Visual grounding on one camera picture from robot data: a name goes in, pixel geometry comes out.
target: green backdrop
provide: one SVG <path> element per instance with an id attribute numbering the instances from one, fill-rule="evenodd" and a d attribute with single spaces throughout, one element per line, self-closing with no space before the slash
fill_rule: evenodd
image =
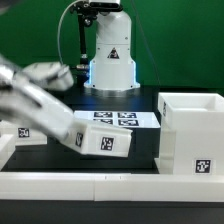
<path id="1" fill-rule="evenodd" d="M 123 0 L 122 4 L 133 21 L 132 56 L 137 62 L 140 83 L 224 88 L 223 0 L 133 2 L 136 8 L 130 0 Z M 0 17 L 0 52 L 22 66 L 58 61 L 57 26 L 69 3 L 69 0 L 24 0 L 12 8 Z M 93 57 L 95 26 L 87 30 L 87 43 L 89 55 Z M 65 63 L 78 63 L 76 15 L 65 17 L 61 47 Z M 157 72 L 149 57 L 149 48 Z"/>

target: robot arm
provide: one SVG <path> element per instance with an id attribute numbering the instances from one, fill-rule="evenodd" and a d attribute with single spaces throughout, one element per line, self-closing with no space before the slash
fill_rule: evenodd
<path id="1" fill-rule="evenodd" d="M 0 62 L 1 119 L 39 130 L 81 154 L 128 156 L 130 130 L 76 119 L 70 108 L 30 83 L 27 76 L 14 75 L 17 66 L 3 63 L 3 58 Z"/>

